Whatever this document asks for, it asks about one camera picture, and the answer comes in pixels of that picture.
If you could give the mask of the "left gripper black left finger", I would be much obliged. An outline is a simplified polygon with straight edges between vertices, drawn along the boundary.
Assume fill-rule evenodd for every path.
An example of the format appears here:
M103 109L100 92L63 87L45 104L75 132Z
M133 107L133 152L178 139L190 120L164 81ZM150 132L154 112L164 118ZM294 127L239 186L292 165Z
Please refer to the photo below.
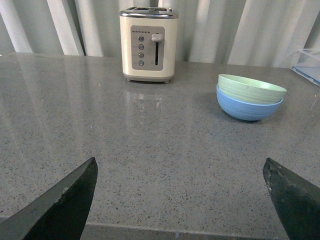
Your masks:
M98 177L91 157L48 191L0 224L2 240L79 240Z

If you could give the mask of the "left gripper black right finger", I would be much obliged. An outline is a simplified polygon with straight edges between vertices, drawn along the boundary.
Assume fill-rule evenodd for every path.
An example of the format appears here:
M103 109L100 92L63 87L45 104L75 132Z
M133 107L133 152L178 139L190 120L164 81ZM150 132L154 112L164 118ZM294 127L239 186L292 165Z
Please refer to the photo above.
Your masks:
M263 177L280 222L291 240L320 238L320 188L267 158Z

